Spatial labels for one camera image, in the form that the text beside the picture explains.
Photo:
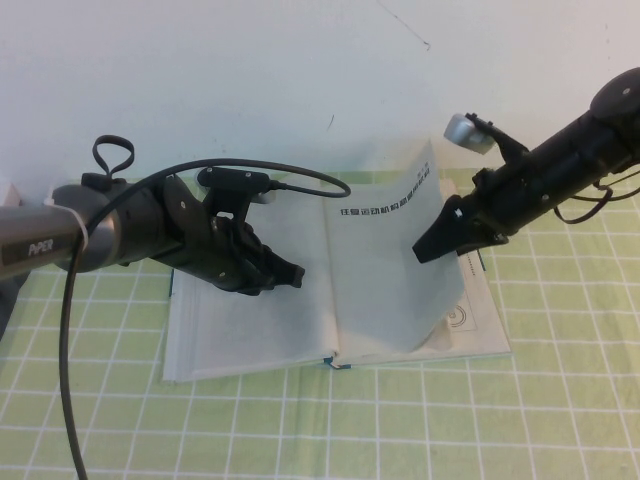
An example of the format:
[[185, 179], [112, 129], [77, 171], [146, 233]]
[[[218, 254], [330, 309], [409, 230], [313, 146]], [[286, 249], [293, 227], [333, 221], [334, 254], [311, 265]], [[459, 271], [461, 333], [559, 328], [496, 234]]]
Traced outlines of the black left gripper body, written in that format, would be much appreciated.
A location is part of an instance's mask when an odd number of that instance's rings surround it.
[[242, 242], [238, 223], [230, 218], [216, 216], [203, 230], [188, 230], [184, 246], [187, 260], [182, 270], [223, 291], [244, 294], [249, 272], [269, 275], [260, 257]]

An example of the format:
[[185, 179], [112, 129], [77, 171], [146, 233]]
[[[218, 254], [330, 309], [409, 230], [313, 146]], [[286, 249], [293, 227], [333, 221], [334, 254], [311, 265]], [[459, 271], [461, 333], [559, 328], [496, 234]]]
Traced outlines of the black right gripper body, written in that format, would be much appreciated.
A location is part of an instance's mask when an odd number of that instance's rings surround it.
[[530, 174], [528, 162], [516, 162], [491, 170], [481, 169], [472, 177], [475, 188], [462, 197], [467, 207], [470, 228], [487, 228], [495, 232], [495, 244], [502, 246], [518, 229], [515, 227], [515, 207], [520, 201], [520, 188]]

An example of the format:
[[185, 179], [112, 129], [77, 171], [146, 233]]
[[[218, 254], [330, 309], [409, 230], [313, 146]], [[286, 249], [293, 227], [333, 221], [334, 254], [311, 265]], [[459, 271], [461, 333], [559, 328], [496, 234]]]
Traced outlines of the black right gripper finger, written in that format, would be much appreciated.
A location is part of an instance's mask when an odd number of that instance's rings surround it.
[[495, 232], [487, 228], [465, 228], [457, 239], [454, 251], [466, 254], [495, 244]]
[[421, 263], [427, 263], [442, 256], [459, 252], [469, 243], [470, 227], [467, 207], [462, 197], [449, 197], [442, 211], [416, 241], [412, 250]]

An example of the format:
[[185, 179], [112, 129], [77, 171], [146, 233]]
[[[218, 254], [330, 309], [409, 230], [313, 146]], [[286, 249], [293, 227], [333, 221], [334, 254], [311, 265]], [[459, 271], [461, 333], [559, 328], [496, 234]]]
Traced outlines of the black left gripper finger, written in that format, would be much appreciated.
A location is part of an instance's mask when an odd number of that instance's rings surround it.
[[301, 286], [304, 268], [280, 257], [264, 246], [264, 263], [269, 275], [274, 277], [273, 286]]
[[244, 285], [244, 294], [249, 296], [258, 296], [261, 292], [272, 290], [274, 277], [265, 275], [261, 271], [251, 271], [247, 274]]

